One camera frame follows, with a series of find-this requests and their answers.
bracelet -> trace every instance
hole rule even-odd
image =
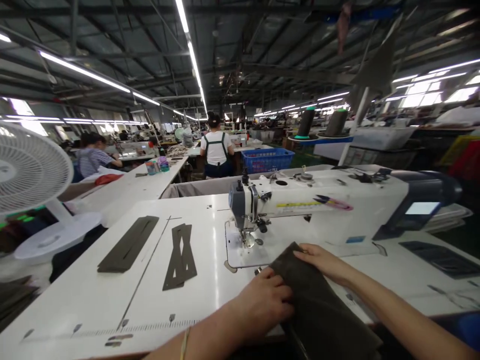
[[[180,360],[184,360],[185,351],[187,350],[187,340],[189,339],[190,326],[185,331],[185,336],[183,337],[183,342],[181,343],[181,353]]]

hand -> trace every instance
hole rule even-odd
[[[339,285],[347,286],[350,278],[357,271],[323,247],[313,244],[300,244],[299,246],[303,252],[294,251],[293,254],[297,258],[313,265],[323,275]]]
[[[294,307],[285,302],[292,295],[282,277],[266,267],[225,306],[242,340],[257,340],[294,314]]]

dark apron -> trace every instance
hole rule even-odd
[[[234,167],[232,166],[231,161],[229,160],[229,155],[227,153],[227,149],[225,149],[224,139],[225,133],[222,133],[220,141],[211,141],[207,140],[207,136],[203,136],[206,142],[205,154],[206,154],[206,162],[205,162],[205,176],[209,178],[226,178],[234,175]],[[223,152],[225,153],[226,161],[220,165],[209,164],[209,145],[217,145],[221,144]]]

ceiling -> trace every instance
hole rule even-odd
[[[353,1],[339,55],[342,3],[184,0],[208,108],[265,107],[348,87],[349,75],[375,53],[399,13],[409,17],[395,45],[396,75],[480,58],[477,0]],[[36,43],[149,97],[182,96],[160,100],[172,107],[203,108],[199,97],[185,97],[199,89],[173,0],[2,0],[0,25],[20,35],[0,41],[3,97],[106,110],[135,106],[129,94],[44,61]]]

blue plastic crate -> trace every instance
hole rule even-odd
[[[249,174],[268,173],[288,169],[295,155],[293,151],[284,148],[247,150],[241,153],[243,166]]]

